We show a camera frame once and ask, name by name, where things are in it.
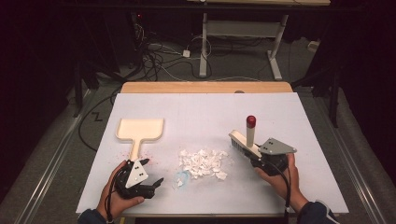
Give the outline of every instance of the dark background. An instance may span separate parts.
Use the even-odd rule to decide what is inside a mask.
[[[332,1],[333,5],[347,7],[363,3]],[[128,33],[123,33],[129,25],[124,14],[91,13],[83,18],[77,12],[60,10],[50,0],[3,1],[0,5],[2,200],[40,137],[67,106],[66,94],[74,85],[76,62],[90,60],[117,72],[120,64],[134,59],[129,54],[134,43]],[[396,18],[390,6],[385,0],[368,1],[366,13],[350,18],[290,16],[284,39],[322,38],[307,75],[329,62],[337,64],[351,110],[395,183]],[[191,22],[179,22],[179,17]],[[186,41],[197,32],[191,27],[196,27],[201,17],[155,13],[146,14],[144,20],[149,29],[163,32],[163,36]],[[167,25],[173,27],[170,34],[163,29]],[[89,82],[93,72],[83,68],[84,80]],[[327,90],[332,85],[332,73],[307,84]]]

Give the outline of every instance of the wire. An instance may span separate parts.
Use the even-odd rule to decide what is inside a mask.
[[[227,42],[229,44],[229,48],[230,49],[229,49],[228,52],[225,52],[225,53],[222,53],[222,54],[216,54],[216,53],[213,53],[213,51],[212,51],[212,55],[213,56],[217,56],[217,57],[227,56],[227,55],[233,53],[233,51],[235,49],[244,49],[244,48],[247,48],[247,47],[257,47],[257,46],[260,45],[260,43],[263,40],[266,39],[266,38],[263,38],[263,37],[258,37],[258,38],[254,38],[251,43],[246,44],[246,43],[243,43],[243,42],[251,41],[252,39],[251,38],[249,38],[249,39],[245,39],[245,38],[231,39],[228,36],[224,36],[224,38],[221,38],[221,37],[213,36],[213,35],[209,35],[208,37],[213,38],[215,40],[217,39],[219,41]],[[212,42],[212,47],[220,47],[220,48],[226,48],[227,47],[227,46],[223,46],[223,45],[215,45],[215,44],[213,44],[213,40],[211,40],[211,42]]]
[[[186,46],[186,41],[183,39],[179,39],[177,37],[174,36],[170,36],[170,35],[166,35],[160,32],[150,32],[152,35],[156,35],[159,38],[165,38],[165,39],[170,39],[172,40],[173,43],[180,45],[182,48],[184,48]]]
[[[123,169],[119,169],[113,176],[113,179],[111,180],[111,184],[109,186],[108,189],[108,194],[105,198],[105,210],[106,210],[106,214],[107,214],[107,223],[114,223],[114,219],[113,219],[113,215],[111,214],[111,194],[113,192],[115,192],[115,190],[113,190],[114,188],[114,184],[116,183],[116,179],[119,176],[119,174],[123,172]]]
[[[196,39],[203,39],[204,41],[206,41],[206,43],[209,45],[209,53],[206,54],[206,57],[210,55],[210,53],[212,52],[212,45],[210,44],[209,40],[207,40],[206,38],[203,38],[201,36],[196,36],[195,38],[193,38],[190,42],[190,44],[186,47],[186,49],[189,49],[190,45],[192,44],[192,41],[196,40]]]
[[[78,125],[78,137],[79,137],[79,139],[81,140],[81,142],[82,142],[86,147],[88,147],[88,148],[91,149],[92,151],[97,152],[98,149],[95,148],[95,147],[92,147],[92,146],[91,146],[90,144],[88,144],[88,143],[84,140],[84,138],[82,137],[82,133],[81,133],[82,124],[84,123],[85,119],[91,114],[91,112],[92,112],[96,107],[98,107],[98,106],[99,106],[100,104],[102,104],[104,101],[106,101],[106,100],[108,100],[108,99],[111,99],[111,98],[114,97],[114,96],[115,96],[114,94],[111,94],[110,96],[107,96],[105,99],[102,99],[101,101],[99,101],[99,103],[97,103],[93,108],[90,109],[90,111],[87,112],[87,114],[82,118],[81,123]]]
[[[173,79],[178,80],[178,81],[188,81],[188,80],[184,80],[184,79],[181,79],[181,78],[178,78],[178,77],[174,77],[171,73],[169,73],[169,71],[166,70],[166,68],[169,68],[171,66],[168,66],[166,68],[162,67],[161,65],[159,65],[159,66],[161,67],[161,69],[163,69],[163,71],[165,71]]]
[[[113,92],[111,92],[111,96],[110,96],[110,103],[111,105],[114,105],[114,100],[113,97],[117,96],[118,91],[120,91],[122,88],[122,86],[117,87]]]
[[[262,70],[264,70],[264,68],[268,67],[268,65],[271,64],[271,61],[272,61],[273,59],[274,59],[274,58],[269,59],[269,62],[266,63],[259,71],[257,71],[257,77],[258,77],[258,78],[260,78],[260,71],[262,71]]]
[[[167,47],[167,46],[165,46],[165,45],[159,45],[159,44],[148,44],[148,46],[151,46],[151,45],[153,45],[153,46],[161,46],[159,49],[157,49],[157,50],[160,50],[160,49],[162,49],[162,48],[166,48],[166,49],[170,49],[170,50],[172,50],[171,52],[162,52],[162,53],[175,53],[175,54],[178,54],[178,55],[181,55],[181,53],[179,53],[179,52],[177,52],[175,49],[172,49],[172,48],[170,48],[170,47]]]
[[[145,29],[143,29],[143,27],[139,24],[136,24],[135,26],[139,28],[139,33],[137,34],[136,39],[140,39],[140,44],[138,46],[140,48],[140,46],[143,44],[143,39],[145,39]]]
[[[244,79],[249,79],[249,80],[254,80],[254,81],[261,82],[261,80],[253,78],[253,77],[224,77],[224,78],[214,79],[214,80],[210,80],[210,81],[222,81],[222,80],[234,79],[234,78],[244,78]]]
[[[179,58],[176,58],[174,60],[171,60],[171,61],[168,61],[168,62],[163,62],[163,63],[172,63],[172,62],[175,62],[175,61],[178,61],[178,60],[182,60],[182,59],[186,59],[186,58],[185,57],[179,57]]]
[[[289,166],[287,167],[288,172],[289,172],[289,181],[286,178],[285,174],[283,174],[283,172],[281,172],[273,163],[271,163],[270,161],[264,161],[266,164],[271,165],[283,178],[283,180],[285,181],[286,184],[286,189],[287,189],[287,195],[286,195],[286,200],[285,200],[285,213],[284,213],[284,218],[285,218],[285,222],[289,223],[289,208],[290,208],[290,195],[291,195],[291,175],[290,175],[290,169]]]
[[[151,54],[146,54],[146,58],[144,58],[143,59],[143,61],[144,61],[144,63],[145,63],[145,66],[144,66],[144,71],[145,71],[145,75],[142,77],[142,78],[140,78],[140,79],[143,79],[143,78],[145,78],[147,81],[151,81],[151,77],[155,77],[155,80],[154,81],[157,81],[158,80],[158,72],[159,71],[157,71],[157,64],[161,64],[162,62],[161,61],[159,61],[156,57],[153,57]],[[146,65],[146,62],[151,62],[151,65],[150,66],[147,66]],[[152,70],[154,70],[154,74],[153,75],[150,75],[149,73],[152,71]]]
[[[300,5],[300,6],[303,5],[301,2],[297,2],[296,0],[293,0],[293,2],[297,3],[297,5]]]

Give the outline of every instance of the desk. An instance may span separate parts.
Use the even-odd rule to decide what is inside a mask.
[[[153,93],[157,86],[158,92],[162,93]],[[283,92],[270,92],[282,86]],[[233,93],[235,91],[257,93]],[[299,150],[296,164],[301,189],[310,201],[321,199],[334,213],[348,212],[300,99],[297,93],[290,91],[287,83],[126,83],[121,92],[108,120],[77,213],[97,205],[111,171],[128,158],[131,144],[117,139],[118,121],[164,118],[163,136],[152,144],[142,145],[140,153],[142,157],[150,158],[145,168],[150,175],[147,183],[164,177],[163,184],[156,189],[154,198],[126,210],[125,216],[282,216],[284,201],[253,172],[249,161],[231,147],[228,133],[232,129],[243,133],[249,114],[258,119],[257,144],[272,136]],[[176,187],[175,178],[181,171],[178,152],[182,149],[189,152],[200,149],[226,151],[229,156],[222,162],[221,169],[228,174],[227,178],[224,181],[211,177],[186,179],[183,188]]]
[[[328,6],[330,0],[206,0],[209,3],[222,4],[253,4],[253,5],[282,5],[282,6]],[[280,22],[255,22],[255,21],[210,21],[207,13],[204,13],[202,31],[202,53],[200,62],[200,77],[206,77],[207,49],[206,42],[208,35],[233,35],[233,36],[253,36],[253,37],[274,37],[275,42],[272,50],[267,51],[268,62],[275,80],[282,80],[279,67],[276,62],[276,53],[285,31],[286,22],[289,15],[283,15]]]

